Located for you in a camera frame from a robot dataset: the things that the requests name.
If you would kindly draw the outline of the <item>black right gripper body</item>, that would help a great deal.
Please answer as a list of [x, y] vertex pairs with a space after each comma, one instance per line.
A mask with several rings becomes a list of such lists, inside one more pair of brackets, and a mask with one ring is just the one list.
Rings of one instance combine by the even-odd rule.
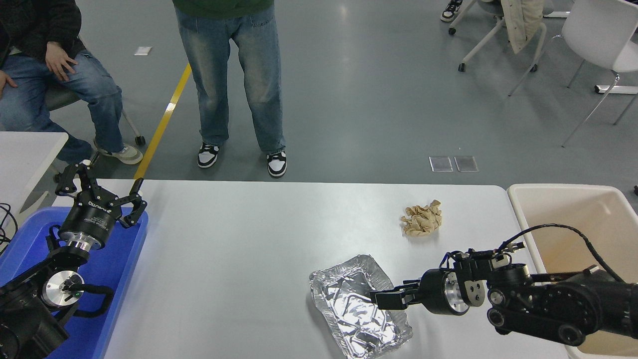
[[449, 271], [430, 269], [421, 277], [419, 296], [421, 304], [429, 312], [439, 315], [452, 315], [453, 311], [445, 295], [445, 284]]

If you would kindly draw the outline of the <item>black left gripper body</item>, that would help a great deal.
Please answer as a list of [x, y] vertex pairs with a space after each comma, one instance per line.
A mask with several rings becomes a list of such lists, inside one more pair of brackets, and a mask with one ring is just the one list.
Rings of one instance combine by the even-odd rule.
[[68, 216], [58, 230], [59, 239], [78, 248], [104, 248], [122, 215], [109, 207], [118, 198], [74, 198]]

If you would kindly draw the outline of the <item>seated person's left hand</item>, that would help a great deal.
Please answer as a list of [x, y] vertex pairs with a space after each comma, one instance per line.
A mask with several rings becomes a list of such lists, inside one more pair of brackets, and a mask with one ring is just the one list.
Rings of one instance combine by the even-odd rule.
[[78, 64], [78, 62], [68, 56], [60, 43], [48, 41], [46, 44], [45, 64], [58, 80], [68, 82], [70, 80], [68, 73], [76, 73], [73, 66]]

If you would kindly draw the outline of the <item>seated person's right hand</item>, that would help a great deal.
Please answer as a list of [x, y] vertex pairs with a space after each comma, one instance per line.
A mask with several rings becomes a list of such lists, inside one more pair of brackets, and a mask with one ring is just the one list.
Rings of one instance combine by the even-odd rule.
[[3, 96], [3, 91], [7, 87], [17, 88], [18, 85], [14, 80], [5, 72], [0, 71], [0, 98]]

